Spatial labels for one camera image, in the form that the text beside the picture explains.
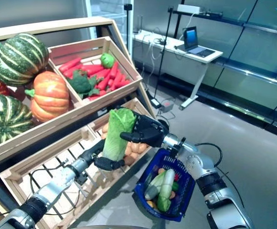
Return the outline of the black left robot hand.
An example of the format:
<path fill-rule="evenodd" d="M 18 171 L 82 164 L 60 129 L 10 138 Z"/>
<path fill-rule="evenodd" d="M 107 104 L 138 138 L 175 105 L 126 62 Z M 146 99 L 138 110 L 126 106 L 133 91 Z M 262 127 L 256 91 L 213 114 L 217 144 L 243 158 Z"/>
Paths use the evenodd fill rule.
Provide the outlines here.
<path fill-rule="evenodd" d="M 102 170 L 113 171 L 125 165 L 123 159 L 114 161 L 103 156 L 99 157 L 98 155 L 103 151 L 104 145 L 105 140 L 102 139 L 79 156 L 78 160 L 84 163 L 84 168 L 88 168 L 91 164 L 94 164 L 97 168 Z"/>

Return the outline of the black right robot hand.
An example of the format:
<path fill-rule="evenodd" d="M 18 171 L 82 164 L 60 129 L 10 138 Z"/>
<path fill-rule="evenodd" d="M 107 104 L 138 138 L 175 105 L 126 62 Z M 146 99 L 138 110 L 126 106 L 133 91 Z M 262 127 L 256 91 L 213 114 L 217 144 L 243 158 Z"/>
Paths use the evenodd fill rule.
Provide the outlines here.
<path fill-rule="evenodd" d="M 147 115 L 132 112 L 136 118 L 131 131 L 123 131 L 120 137 L 133 143 L 145 143 L 151 147 L 161 147 L 169 126 L 163 120 L 155 120 Z"/>

